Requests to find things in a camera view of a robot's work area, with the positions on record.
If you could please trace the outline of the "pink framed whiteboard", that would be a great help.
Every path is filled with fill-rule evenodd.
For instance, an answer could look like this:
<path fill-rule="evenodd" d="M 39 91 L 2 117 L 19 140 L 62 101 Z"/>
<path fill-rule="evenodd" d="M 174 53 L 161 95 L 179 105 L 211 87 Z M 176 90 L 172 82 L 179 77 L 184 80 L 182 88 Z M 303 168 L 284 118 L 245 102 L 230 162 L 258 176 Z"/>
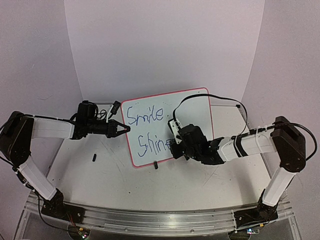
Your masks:
<path fill-rule="evenodd" d="M 207 139 L 214 137 L 210 98 L 205 87 L 125 100 L 122 119 L 132 165 L 141 168 L 172 158 L 169 141 L 174 138 L 168 121 L 176 116 L 184 127 L 199 126 Z"/>

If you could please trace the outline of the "black marker cap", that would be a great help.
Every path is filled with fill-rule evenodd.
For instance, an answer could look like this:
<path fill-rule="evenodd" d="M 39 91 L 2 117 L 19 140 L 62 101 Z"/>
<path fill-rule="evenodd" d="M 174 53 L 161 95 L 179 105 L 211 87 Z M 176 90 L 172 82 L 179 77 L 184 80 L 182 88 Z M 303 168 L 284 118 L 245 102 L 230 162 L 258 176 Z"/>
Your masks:
<path fill-rule="evenodd" d="M 97 154 L 95 153 L 95 154 L 93 155 L 92 162 L 95 162 L 96 159 L 97 159 Z"/>

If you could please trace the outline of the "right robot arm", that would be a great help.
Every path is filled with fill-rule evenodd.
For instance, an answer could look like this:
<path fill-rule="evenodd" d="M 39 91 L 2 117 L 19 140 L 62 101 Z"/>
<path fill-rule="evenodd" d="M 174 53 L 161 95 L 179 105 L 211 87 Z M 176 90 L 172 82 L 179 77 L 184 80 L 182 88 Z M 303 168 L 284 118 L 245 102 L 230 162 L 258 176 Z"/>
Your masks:
<path fill-rule="evenodd" d="M 276 206 L 294 176 L 306 166 L 306 139 L 283 116 L 273 125 L 213 140 L 207 140 L 201 128 L 193 124 L 182 127 L 178 120 L 171 119 L 168 126 L 174 135 L 169 142 L 174 159 L 185 157 L 204 165 L 223 165 L 257 154 L 277 153 L 280 164 L 261 195 L 262 206 Z"/>

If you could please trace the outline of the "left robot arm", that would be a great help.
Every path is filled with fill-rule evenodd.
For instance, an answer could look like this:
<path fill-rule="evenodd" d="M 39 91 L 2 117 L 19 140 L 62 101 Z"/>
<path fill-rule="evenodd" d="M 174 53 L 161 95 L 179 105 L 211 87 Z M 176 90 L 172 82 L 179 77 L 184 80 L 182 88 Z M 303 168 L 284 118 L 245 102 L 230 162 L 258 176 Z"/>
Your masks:
<path fill-rule="evenodd" d="M 36 166 L 31 153 L 32 140 L 80 140 L 89 134 L 116 138 L 131 130 L 128 125 L 112 118 L 120 106 L 121 103 L 115 101 L 109 110 L 99 110 L 96 103 L 84 100 L 70 119 L 14 111 L 0 128 L 1 160 L 11 165 L 24 186 L 49 201 L 49 212 L 58 219 L 64 218 L 68 208 L 58 200 L 63 194 Z"/>

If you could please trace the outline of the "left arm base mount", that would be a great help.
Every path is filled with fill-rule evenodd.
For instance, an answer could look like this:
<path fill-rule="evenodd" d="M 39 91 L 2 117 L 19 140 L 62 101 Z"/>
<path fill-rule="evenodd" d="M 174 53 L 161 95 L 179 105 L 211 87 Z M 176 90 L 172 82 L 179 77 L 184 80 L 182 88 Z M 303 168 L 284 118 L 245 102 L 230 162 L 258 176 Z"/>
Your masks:
<path fill-rule="evenodd" d="M 56 189 L 54 196 L 50 200 L 44 200 L 40 213 L 55 219 L 69 221 L 72 224 L 81 224 L 84 219 L 85 209 L 64 203 L 63 193 Z"/>

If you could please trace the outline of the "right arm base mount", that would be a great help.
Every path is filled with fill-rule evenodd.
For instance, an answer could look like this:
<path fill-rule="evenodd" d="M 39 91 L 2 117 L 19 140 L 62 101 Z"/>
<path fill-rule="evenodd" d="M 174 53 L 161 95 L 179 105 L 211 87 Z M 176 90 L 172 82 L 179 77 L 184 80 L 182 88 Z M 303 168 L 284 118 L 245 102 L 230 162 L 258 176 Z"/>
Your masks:
<path fill-rule="evenodd" d="M 278 219 L 278 204 L 269 206 L 262 202 L 254 208 L 238 210 L 234 213 L 235 226 L 237 230 L 244 227 L 264 224 Z"/>

